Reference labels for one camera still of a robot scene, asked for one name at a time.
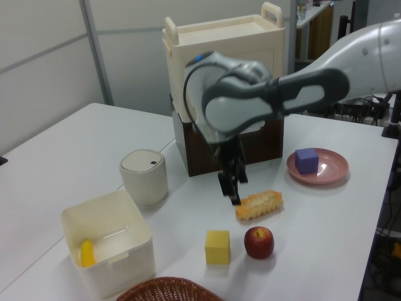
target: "purple block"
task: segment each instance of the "purple block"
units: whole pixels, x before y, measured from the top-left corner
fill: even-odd
[[[295,151],[295,166],[300,174],[318,172],[319,155],[316,149],[298,149]]]

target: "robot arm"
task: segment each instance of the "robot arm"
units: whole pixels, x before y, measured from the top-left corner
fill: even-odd
[[[212,157],[222,164],[223,194],[233,204],[241,203],[237,182],[247,179],[239,134],[250,125],[344,99],[401,90],[400,33],[401,19],[361,29],[301,71],[276,79],[258,62],[216,52],[189,62],[185,106]]]

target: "pink plate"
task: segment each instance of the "pink plate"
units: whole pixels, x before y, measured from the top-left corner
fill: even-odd
[[[287,159],[288,172],[296,179],[310,184],[329,184],[343,179],[348,172],[348,162],[336,152],[316,149],[319,155],[319,169],[315,174],[300,174],[295,166],[295,152]]]

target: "wicker basket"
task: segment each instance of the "wicker basket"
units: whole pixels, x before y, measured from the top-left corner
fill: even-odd
[[[160,277],[142,282],[117,301],[223,301],[204,287],[184,278]]]

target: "dark brown box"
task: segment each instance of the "dark brown box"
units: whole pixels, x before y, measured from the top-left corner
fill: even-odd
[[[183,123],[172,105],[175,141],[190,177],[220,171],[221,166],[211,159],[207,146],[192,123]],[[241,134],[246,163],[252,164],[283,156],[284,119],[266,122],[260,130]]]

